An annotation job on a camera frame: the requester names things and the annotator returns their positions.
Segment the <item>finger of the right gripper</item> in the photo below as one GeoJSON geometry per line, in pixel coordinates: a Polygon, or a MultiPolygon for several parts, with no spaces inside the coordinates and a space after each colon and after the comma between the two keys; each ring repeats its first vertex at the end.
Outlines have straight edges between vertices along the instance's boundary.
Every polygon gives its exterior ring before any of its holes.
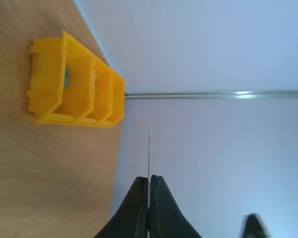
{"type": "Polygon", "coordinates": [[[270,235],[257,213],[245,216],[242,223],[240,238],[268,238],[270,235]]]}

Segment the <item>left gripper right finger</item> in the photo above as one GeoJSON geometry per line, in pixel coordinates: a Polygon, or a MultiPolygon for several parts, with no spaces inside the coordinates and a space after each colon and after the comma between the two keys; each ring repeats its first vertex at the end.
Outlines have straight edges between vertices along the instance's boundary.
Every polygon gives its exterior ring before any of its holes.
{"type": "Polygon", "coordinates": [[[151,238],[200,237],[182,214],[162,176],[151,176],[149,213],[151,238]]]}

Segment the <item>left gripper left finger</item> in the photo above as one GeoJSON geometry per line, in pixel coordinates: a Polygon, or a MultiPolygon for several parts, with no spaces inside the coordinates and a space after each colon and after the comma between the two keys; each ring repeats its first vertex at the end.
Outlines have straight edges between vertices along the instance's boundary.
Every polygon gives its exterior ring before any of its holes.
{"type": "Polygon", "coordinates": [[[146,238],[148,179],[136,177],[114,216],[96,238],[146,238]]]}

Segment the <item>white card with red marks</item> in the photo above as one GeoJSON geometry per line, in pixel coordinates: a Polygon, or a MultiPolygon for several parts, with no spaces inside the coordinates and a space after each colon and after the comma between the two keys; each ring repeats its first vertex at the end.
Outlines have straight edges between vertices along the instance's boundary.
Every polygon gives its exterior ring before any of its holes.
{"type": "Polygon", "coordinates": [[[148,180],[151,181],[151,156],[152,156],[152,125],[149,126],[148,144],[148,180]]]}

